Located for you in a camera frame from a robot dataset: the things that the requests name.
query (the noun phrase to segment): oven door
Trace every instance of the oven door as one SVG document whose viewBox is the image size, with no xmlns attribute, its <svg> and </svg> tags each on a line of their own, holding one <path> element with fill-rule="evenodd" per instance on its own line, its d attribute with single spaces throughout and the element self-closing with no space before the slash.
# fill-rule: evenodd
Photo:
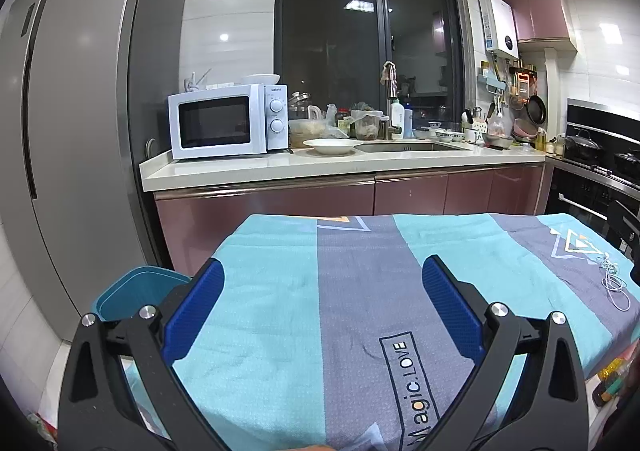
<svg viewBox="0 0 640 451">
<path fill-rule="evenodd" d="M 565 212 L 588 225 L 614 247 L 630 257 L 626 243 L 610 228 L 607 208 L 613 200 L 620 201 L 634 214 L 638 214 L 640 200 L 629 196 L 640 192 L 625 187 L 607 176 L 567 163 L 556 163 L 545 214 Z"/>
<path fill-rule="evenodd" d="M 262 84 L 171 95 L 169 123 L 174 159 L 267 152 Z"/>
</svg>

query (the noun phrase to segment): cable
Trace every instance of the cable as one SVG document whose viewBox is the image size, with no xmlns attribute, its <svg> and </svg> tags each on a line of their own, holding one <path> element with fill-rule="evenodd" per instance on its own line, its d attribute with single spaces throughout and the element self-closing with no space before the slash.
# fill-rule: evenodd
<svg viewBox="0 0 640 451">
<path fill-rule="evenodd" d="M 605 270 L 605 277 L 602 278 L 602 286 L 607 289 L 609 300 L 612 305 L 621 312 L 628 311 L 631 308 L 631 300 L 623 290 L 626 288 L 626 282 L 618 277 L 618 264 L 610 261 L 609 253 L 604 253 L 604 257 L 599 257 L 598 261 L 600 262 L 600 268 Z M 616 301 L 613 299 L 611 294 L 612 292 L 620 292 L 624 297 L 626 297 L 626 308 L 620 308 L 616 304 Z"/>
</svg>

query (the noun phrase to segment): ceiling light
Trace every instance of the ceiling light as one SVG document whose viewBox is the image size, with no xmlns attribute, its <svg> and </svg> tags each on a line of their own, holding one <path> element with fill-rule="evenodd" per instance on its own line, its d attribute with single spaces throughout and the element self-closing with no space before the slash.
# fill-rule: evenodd
<svg viewBox="0 0 640 451">
<path fill-rule="evenodd" d="M 609 43 L 610 45 L 622 44 L 622 36 L 620 35 L 620 28 L 618 28 L 618 25 L 601 23 L 600 28 L 602 29 L 604 40 L 607 43 Z"/>
<path fill-rule="evenodd" d="M 357 10 L 360 12 L 373 12 L 375 7 L 368 1 L 351 0 L 344 6 L 347 10 Z"/>
</svg>

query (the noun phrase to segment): silver bolt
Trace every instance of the silver bolt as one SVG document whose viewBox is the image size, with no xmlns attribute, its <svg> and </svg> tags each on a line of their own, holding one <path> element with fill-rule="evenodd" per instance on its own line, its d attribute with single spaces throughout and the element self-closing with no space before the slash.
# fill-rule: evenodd
<svg viewBox="0 0 640 451">
<path fill-rule="evenodd" d="M 151 319 L 154 315 L 156 315 L 156 307 L 153 305 L 143 306 L 138 312 L 142 319 Z"/>
<path fill-rule="evenodd" d="M 564 325 L 566 323 L 566 317 L 562 312 L 553 312 L 551 319 L 557 325 Z"/>
<path fill-rule="evenodd" d="M 82 326 L 91 326 L 94 323 L 95 323 L 95 315 L 84 314 L 82 316 Z"/>
<path fill-rule="evenodd" d="M 491 312 L 493 312 L 495 316 L 505 317 L 509 313 L 509 309 L 507 308 L 507 305 L 494 303 L 491 305 Z"/>
</svg>

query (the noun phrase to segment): blue gripper pad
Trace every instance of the blue gripper pad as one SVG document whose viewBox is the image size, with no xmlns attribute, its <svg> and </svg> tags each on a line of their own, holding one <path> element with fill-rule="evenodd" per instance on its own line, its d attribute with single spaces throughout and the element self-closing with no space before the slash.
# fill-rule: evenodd
<svg viewBox="0 0 640 451">
<path fill-rule="evenodd" d="M 164 326 L 162 358 L 167 366 L 186 357 L 224 286 L 225 271 L 213 259 Z"/>
<path fill-rule="evenodd" d="M 422 285 L 460 354 L 479 365 L 485 353 L 482 325 L 433 257 L 422 266 Z"/>
</svg>

